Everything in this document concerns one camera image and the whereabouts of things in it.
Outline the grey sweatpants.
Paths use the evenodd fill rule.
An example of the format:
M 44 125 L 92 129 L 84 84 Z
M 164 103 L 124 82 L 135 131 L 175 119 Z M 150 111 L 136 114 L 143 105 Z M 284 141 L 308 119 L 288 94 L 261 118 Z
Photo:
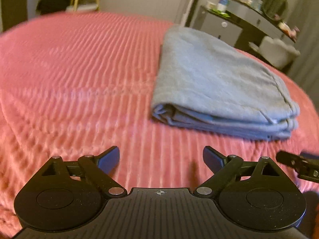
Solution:
M 163 123 L 266 141 L 298 127 L 282 78 L 207 33 L 171 27 L 159 64 L 151 114 Z

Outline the pink ribbed bedspread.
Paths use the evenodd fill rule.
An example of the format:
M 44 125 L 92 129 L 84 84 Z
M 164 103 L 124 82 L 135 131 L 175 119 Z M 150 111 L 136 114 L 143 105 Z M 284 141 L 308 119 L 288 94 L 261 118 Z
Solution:
M 318 115 L 287 76 L 300 107 L 286 141 L 248 141 L 181 129 L 150 117 L 160 45 L 171 23 L 108 12 L 59 13 L 1 35 L 1 238 L 21 228 L 14 198 L 52 156 L 65 161 L 120 150 L 123 187 L 196 188 L 211 176 L 211 146 L 247 161 L 280 150 L 318 154 Z

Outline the white vanity stool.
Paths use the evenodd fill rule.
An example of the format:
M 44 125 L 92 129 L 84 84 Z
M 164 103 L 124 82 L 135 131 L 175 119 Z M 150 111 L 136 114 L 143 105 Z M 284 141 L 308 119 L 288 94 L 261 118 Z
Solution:
M 249 48 L 260 58 L 277 70 L 287 71 L 292 63 L 301 55 L 292 45 L 288 45 L 278 38 L 263 37 L 260 45 L 248 42 Z

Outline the grey dresser vanity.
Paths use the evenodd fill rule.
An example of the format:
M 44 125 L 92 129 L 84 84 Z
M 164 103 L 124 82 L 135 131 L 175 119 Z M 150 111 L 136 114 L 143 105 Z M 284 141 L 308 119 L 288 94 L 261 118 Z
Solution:
M 278 24 L 238 1 L 231 0 L 226 13 L 229 16 L 225 18 L 202 5 L 192 27 L 245 52 L 252 50 L 250 43 L 259 46 L 265 36 L 295 45 Z

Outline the round vanity mirror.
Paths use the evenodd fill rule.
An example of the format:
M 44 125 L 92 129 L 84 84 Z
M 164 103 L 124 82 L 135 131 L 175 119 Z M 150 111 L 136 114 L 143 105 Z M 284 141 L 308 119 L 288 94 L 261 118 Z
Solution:
M 263 14 L 272 21 L 280 21 L 288 12 L 288 0 L 261 0 Z

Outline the black bag on floor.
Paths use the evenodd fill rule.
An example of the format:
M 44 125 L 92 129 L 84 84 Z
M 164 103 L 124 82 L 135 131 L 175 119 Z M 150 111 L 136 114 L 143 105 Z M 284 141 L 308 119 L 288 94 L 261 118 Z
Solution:
M 70 0 L 39 0 L 36 12 L 40 15 L 52 14 L 65 11 L 70 4 Z

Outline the grey curtain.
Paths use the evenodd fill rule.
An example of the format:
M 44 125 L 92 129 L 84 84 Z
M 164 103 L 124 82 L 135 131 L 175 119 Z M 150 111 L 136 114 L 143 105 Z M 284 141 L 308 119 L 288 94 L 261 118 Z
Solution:
M 288 23 L 300 29 L 295 48 L 301 53 L 288 76 L 318 108 L 318 0 L 297 0 Z

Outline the white tower fan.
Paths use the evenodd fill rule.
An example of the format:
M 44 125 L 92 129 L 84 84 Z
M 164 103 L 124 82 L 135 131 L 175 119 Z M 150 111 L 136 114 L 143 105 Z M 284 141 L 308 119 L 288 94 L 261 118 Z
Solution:
M 189 27 L 191 25 L 198 1 L 199 0 L 180 0 L 174 23 Z

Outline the dark wooden door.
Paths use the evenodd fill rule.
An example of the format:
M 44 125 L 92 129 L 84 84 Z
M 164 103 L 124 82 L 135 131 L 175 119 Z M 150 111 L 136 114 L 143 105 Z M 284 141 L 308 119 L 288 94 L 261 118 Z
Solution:
M 27 21 L 27 0 L 1 0 L 1 18 L 3 32 Z

